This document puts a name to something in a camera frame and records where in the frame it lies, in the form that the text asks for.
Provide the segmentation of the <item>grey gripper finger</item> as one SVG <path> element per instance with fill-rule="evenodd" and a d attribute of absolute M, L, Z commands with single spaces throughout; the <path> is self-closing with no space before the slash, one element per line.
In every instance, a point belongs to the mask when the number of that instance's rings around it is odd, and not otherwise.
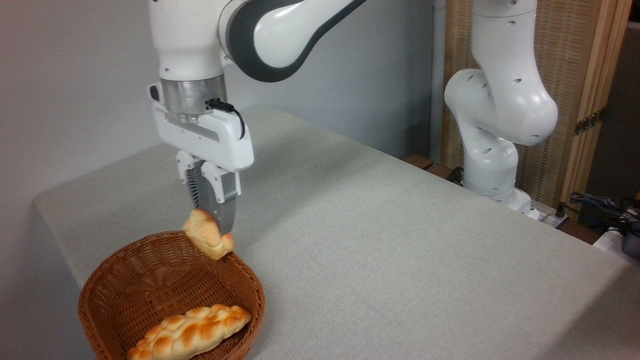
<path fill-rule="evenodd" d="M 185 151 L 178 151 L 175 159 L 180 181 L 187 187 L 194 208 L 203 209 L 200 183 L 204 160 Z"/>
<path fill-rule="evenodd" d="M 214 217 L 221 235 L 229 234 L 234 226 L 236 199 L 242 193 L 239 174 L 207 161 L 202 162 L 199 173 L 199 207 Z"/>

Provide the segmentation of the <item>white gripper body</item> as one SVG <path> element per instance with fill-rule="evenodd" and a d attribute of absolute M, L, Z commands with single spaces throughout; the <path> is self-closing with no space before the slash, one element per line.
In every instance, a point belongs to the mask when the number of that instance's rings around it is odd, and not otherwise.
<path fill-rule="evenodd" d="M 233 173 L 254 163 L 249 128 L 237 114 L 219 109 L 204 114 L 176 114 L 164 106 L 161 84 L 151 84 L 148 92 L 164 143 Z"/>

